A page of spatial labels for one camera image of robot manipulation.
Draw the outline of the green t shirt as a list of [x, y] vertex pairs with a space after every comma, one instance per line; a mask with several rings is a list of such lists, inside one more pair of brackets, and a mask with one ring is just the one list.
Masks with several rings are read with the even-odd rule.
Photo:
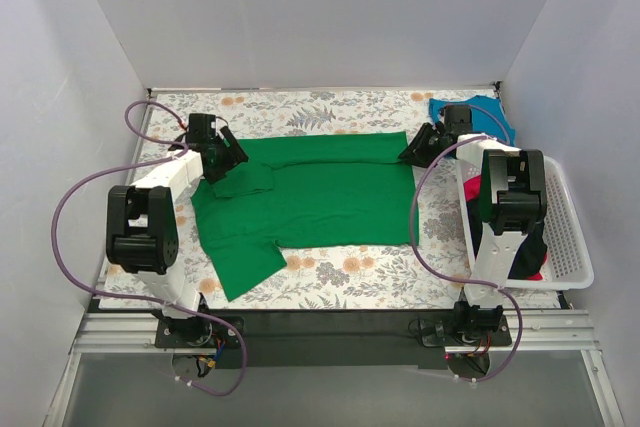
[[415, 193], [404, 132], [243, 139], [248, 160], [191, 197], [228, 300], [286, 265], [285, 249], [406, 245]]

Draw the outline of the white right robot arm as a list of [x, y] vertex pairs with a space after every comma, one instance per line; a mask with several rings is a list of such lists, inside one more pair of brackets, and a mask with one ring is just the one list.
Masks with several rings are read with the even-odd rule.
[[447, 157], [457, 166], [479, 171], [474, 216], [478, 235], [471, 238], [471, 275], [463, 280], [463, 297], [452, 310], [429, 322], [416, 324], [418, 339], [442, 346], [450, 338], [464, 344], [487, 342], [504, 329], [506, 282], [522, 245], [543, 224], [547, 213], [544, 156], [539, 150], [512, 146], [473, 127], [476, 107], [447, 104], [443, 118], [425, 123], [399, 160], [431, 174]]

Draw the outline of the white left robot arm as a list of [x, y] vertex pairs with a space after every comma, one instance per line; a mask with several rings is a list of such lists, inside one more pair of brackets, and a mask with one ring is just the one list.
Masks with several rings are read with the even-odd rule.
[[174, 202], [199, 181], [218, 182], [247, 161], [227, 121], [195, 113], [188, 118], [176, 152], [138, 181], [108, 193], [108, 260], [145, 284], [161, 301], [154, 315], [170, 334], [193, 347], [205, 345], [214, 329], [199, 313], [207, 310], [203, 295], [175, 264], [179, 235]]

